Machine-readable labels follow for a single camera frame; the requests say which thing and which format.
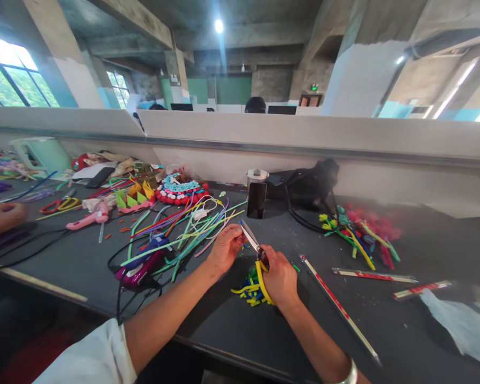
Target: hand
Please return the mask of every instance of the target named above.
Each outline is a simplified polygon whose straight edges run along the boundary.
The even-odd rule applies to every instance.
[[[281,308],[298,303],[297,271],[281,252],[274,251],[270,245],[261,248],[270,263],[269,271],[263,272],[263,282],[275,305]]]
[[[0,204],[0,234],[23,224],[27,220],[27,209],[22,204]]]
[[[226,273],[235,261],[242,245],[247,242],[239,224],[230,224],[215,239],[207,261],[220,275]]]

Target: cubicle partition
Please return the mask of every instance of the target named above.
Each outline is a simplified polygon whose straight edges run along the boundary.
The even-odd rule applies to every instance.
[[[480,123],[412,119],[128,112],[0,107],[0,148],[19,137],[59,137],[68,152],[108,149],[150,163],[191,164],[203,178],[245,182],[245,170],[340,164],[337,194],[427,204],[480,216]]]

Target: red scissors handle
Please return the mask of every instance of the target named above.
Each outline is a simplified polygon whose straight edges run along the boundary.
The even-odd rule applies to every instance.
[[[41,208],[39,212],[42,214],[56,213],[61,204],[62,204],[62,200],[55,200],[53,203],[47,205],[46,207]]]

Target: smartphone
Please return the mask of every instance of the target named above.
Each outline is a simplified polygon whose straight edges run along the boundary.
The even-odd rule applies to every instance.
[[[263,219],[266,194],[267,185],[265,183],[252,182],[249,184],[249,198],[247,200],[248,218]]]
[[[86,188],[96,189],[101,187],[104,181],[115,171],[114,167],[103,168],[96,176],[94,176],[85,186]]]

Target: gray table surface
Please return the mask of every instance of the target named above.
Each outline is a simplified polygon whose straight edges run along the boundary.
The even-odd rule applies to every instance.
[[[0,194],[0,198],[27,189],[31,183],[12,181],[15,189]],[[217,186],[215,195],[225,190],[230,206],[245,201],[246,193],[237,187]],[[92,192],[78,187],[76,197],[85,198]],[[53,197],[28,204],[29,218],[39,217],[38,210]],[[338,199],[339,203],[347,200]],[[391,217],[401,228],[401,239],[394,242],[402,262],[395,273],[414,275],[423,285],[451,279],[459,284],[441,295],[469,296],[469,284],[480,285],[480,219],[452,219],[424,206],[379,206],[367,201],[354,201],[356,206],[372,209],[379,216]],[[179,208],[171,207],[173,213]],[[73,211],[38,221],[32,234],[63,228],[68,222],[82,218],[84,212]],[[105,226],[111,238],[98,244],[99,225],[91,225],[72,233],[38,256],[14,269],[88,298],[86,306],[107,316],[114,316],[118,281],[107,269],[109,257],[128,242],[129,232],[119,230],[132,224],[142,213],[123,217],[124,223],[114,220]],[[151,223],[152,213],[145,221]],[[232,222],[245,219],[245,213]],[[299,268],[299,295],[310,312],[332,339],[356,361],[361,371],[377,383],[453,382],[464,383],[476,377],[480,381],[480,362],[461,356],[451,337],[430,315],[420,299],[399,303],[390,298],[396,291],[412,287],[371,279],[336,276],[331,267],[367,270],[363,258],[351,258],[351,246],[342,239],[324,237],[298,225],[280,204],[268,202],[263,220],[246,219],[257,239],[282,251]],[[171,239],[183,231],[176,227]],[[0,263],[6,264],[38,249],[49,239],[36,241],[12,252]],[[183,280],[205,260],[209,250],[199,258],[193,255],[180,268],[177,281]],[[377,351],[383,367],[377,367],[364,346],[349,329],[329,302],[320,286],[307,272],[299,259],[305,254],[330,289],[356,322]],[[121,253],[114,264],[125,260]],[[255,260],[251,249],[244,249],[229,273],[202,298],[177,332],[176,339],[213,356],[243,366],[251,371],[285,381],[319,382],[292,330],[276,308],[260,305],[251,308],[244,299],[232,294]],[[377,271],[388,272],[380,261]],[[163,292],[174,285],[172,270],[160,282]],[[131,292],[122,296],[122,305],[132,298]],[[144,306],[158,294],[149,297]],[[133,315],[144,295],[138,294],[125,311]]]

